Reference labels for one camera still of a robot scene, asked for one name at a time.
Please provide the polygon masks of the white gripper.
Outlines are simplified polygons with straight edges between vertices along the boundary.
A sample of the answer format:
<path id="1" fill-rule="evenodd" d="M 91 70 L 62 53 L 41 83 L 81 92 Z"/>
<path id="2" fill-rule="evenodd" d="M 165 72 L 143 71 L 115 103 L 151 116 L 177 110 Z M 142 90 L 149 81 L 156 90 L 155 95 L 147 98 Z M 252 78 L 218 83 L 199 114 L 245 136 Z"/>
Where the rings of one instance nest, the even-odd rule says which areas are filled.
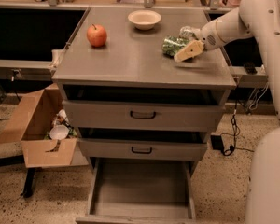
<path id="1" fill-rule="evenodd" d="M 213 20 L 208 22 L 200 30 L 199 38 L 201 41 L 190 41 L 174 56 L 174 60 L 180 63 L 189 58 L 194 58 L 195 56 L 200 55 L 204 48 L 206 50 L 212 50 L 223 47 L 226 44 L 226 40 L 223 35 L 224 31 L 222 29 L 222 20 Z"/>

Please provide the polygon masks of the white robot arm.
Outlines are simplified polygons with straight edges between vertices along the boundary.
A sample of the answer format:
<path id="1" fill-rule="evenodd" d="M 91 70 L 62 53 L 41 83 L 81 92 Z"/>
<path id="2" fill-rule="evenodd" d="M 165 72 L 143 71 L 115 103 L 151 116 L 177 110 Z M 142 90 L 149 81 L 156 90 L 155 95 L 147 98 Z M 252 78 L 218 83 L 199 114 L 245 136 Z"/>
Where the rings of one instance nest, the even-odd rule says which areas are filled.
<path id="1" fill-rule="evenodd" d="M 234 40 L 253 37 L 257 41 L 279 127 L 267 133 L 255 149 L 245 224 L 280 224 L 280 0 L 241 0 L 238 8 L 201 29 L 180 29 L 181 37 L 190 34 L 196 39 L 174 55 L 178 63 Z"/>

